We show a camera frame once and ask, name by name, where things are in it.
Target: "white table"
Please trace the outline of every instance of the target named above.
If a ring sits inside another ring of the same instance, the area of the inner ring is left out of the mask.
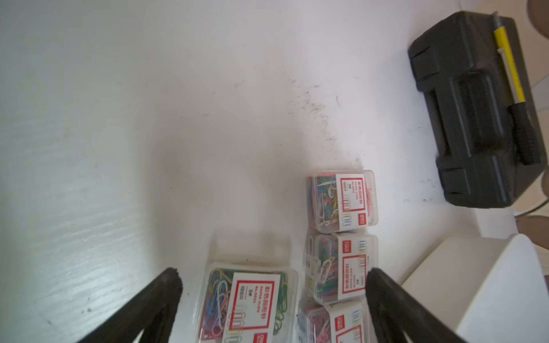
[[[375,172],[370,232],[398,282],[444,237],[479,234],[444,200],[406,53],[455,1],[0,9],[0,341],[76,341],[168,266],[172,341],[192,341],[214,233],[286,240],[302,275],[319,168]],[[507,210],[482,218],[515,229]]]

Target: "black toolbox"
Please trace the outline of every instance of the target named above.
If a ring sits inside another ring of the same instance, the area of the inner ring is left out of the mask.
[[[500,18],[524,90],[526,124],[509,109],[513,94],[492,16],[454,13],[408,50],[438,146],[444,196],[457,206],[511,206],[547,164],[517,27],[512,18]]]

